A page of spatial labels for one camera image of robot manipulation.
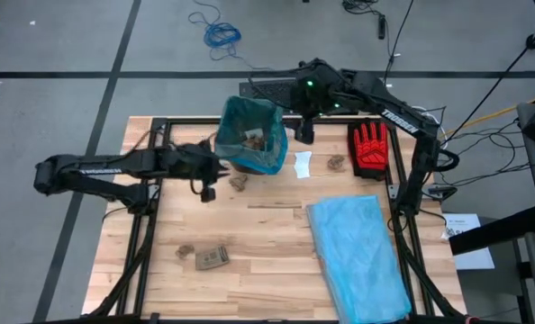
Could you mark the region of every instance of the red and black glove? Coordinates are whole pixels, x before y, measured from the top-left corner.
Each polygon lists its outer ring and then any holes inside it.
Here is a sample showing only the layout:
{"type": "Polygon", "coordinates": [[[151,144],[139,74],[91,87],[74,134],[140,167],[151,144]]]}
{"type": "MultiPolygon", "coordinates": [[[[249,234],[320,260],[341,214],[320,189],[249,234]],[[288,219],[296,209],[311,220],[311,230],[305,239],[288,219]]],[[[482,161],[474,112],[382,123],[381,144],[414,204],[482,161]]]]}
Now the red and black glove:
{"type": "Polygon", "coordinates": [[[387,127],[378,119],[366,118],[348,125],[348,149],[354,176],[385,179],[387,170],[387,127]]]}

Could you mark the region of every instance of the teal plastic bag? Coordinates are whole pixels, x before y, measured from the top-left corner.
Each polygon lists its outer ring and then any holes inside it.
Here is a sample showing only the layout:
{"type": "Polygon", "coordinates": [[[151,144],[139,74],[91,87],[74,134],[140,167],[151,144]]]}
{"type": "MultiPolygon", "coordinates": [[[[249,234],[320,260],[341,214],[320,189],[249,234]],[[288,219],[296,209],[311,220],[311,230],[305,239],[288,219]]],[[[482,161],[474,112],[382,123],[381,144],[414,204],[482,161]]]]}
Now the teal plastic bag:
{"type": "Polygon", "coordinates": [[[266,175],[276,174],[287,153],[282,116],[282,108],[269,100],[231,96],[223,107],[215,154],[266,175]],[[259,147],[245,144],[254,139],[261,139],[259,147]]]}
{"type": "Polygon", "coordinates": [[[309,207],[340,323],[391,323],[412,308],[377,196],[335,197],[309,207]]]}

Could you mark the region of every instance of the blue cable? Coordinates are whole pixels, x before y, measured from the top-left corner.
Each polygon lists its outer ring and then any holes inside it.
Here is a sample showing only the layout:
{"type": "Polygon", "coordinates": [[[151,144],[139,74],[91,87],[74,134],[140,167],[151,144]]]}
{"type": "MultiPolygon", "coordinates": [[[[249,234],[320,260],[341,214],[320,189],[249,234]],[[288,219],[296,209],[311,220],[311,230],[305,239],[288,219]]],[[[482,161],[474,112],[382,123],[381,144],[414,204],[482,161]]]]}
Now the blue cable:
{"type": "Polygon", "coordinates": [[[235,49],[235,44],[241,40],[241,32],[228,22],[219,22],[222,18],[222,12],[213,4],[203,4],[197,0],[193,0],[198,5],[208,6],[217,12],[217,18],[213,22],[208,22],[202,12],[193,12],[187,16],[187,20],[192,24],[205,24],[204,43],[210,48],[210,59],[219,61],[225,58],[241,59],[245,65],[251,69],[271,69],[269,67],[254,67],[248,61],[239,56],[235,49]],[[192,20],[195,15],[201,15],[201,20],[192,20]],[[225,50],[227,53],[219,58],[213,56],[215,50],[225,50]]]}

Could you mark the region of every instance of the wooden table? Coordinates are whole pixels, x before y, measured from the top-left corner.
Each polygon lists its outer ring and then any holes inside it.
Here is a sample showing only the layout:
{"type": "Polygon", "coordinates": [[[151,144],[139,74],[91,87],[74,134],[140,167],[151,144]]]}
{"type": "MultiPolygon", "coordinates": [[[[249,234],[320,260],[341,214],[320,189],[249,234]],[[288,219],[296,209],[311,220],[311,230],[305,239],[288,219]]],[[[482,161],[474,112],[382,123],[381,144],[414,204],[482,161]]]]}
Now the wooden table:
{"type": "MultiPolygon", "coordinates": [[[[129,119],[122,153],[150,128],[151,120],[129,119]]],[[[174,125],[171,133],[176,143],[197,142],[215,129],[216,125],[174,125]]],[[[327,196],[375,194],[387,221],[390,211],[385,184],[353,175],[345,125],[316,125],[312,146],[288,135],[288,155],[279,174],[250,175],[241,193],[223,178],[214,186],[217,199],[201,203],[187,181],[164,180],[142,317],[159,312],[162,319],[336,319],[314,253],[305,207],[327,196]],[[313,153],[311,177],[297,179],[294,152],[307,150],[313,153]],[[327,161],[335,154],[346,159],[343,168],[333,172],[327,161]],[[193,254],[186,260],[175,254],[183,244],[193,244],[196,251],[223,244],[231,262],[196,271],[193,254]]],[[[409,171],[414,139],[401,131],[398,138],[409,171]]],[[[397,182],[392,153],[391,169],[397,182]]],[[[115,182],[132,184],[137,180],[118,175],[115,182]]],[[[107,210],[119,207],[119,203],[109,203],[107,210]]],[[[422,208],[441,213],[436,202],[424,200],[422,208]]],[[[416,220],[428,275],[456,309],[466,312],[449,243],[440,238],[442,220],[424,213],[416,220]]],[[[83,313],[97,307],[122,274],[131,222],[132,216],[125,211],[115,212],[105,220],[83,313]]],[[[412,281],[415,303],[422,313],[415,275],[412,281]]],[[[137,275],[131,282],[128,311],[132,309],[136,285],[137,275]]]]}

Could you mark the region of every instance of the white paper sign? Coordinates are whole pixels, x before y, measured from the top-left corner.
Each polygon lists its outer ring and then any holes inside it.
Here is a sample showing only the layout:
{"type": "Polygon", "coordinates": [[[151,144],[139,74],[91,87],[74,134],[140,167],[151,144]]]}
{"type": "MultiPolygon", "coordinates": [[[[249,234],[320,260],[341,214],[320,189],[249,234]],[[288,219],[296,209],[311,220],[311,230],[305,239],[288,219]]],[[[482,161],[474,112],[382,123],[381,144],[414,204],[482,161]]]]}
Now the white paper sign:
{"type": "MultiPolygon", "coordinates": [[[[443,214],[448,222],[446,233],[442,237],[452,237],[467,230],[480,227],[480,220],[476,214],[443,214]]],[[[494,269],[494,260],[490,254],[490,249],[484,247],[476,251],[467,252],[459,256],[454,256],[457,270],[494,269]]]]}

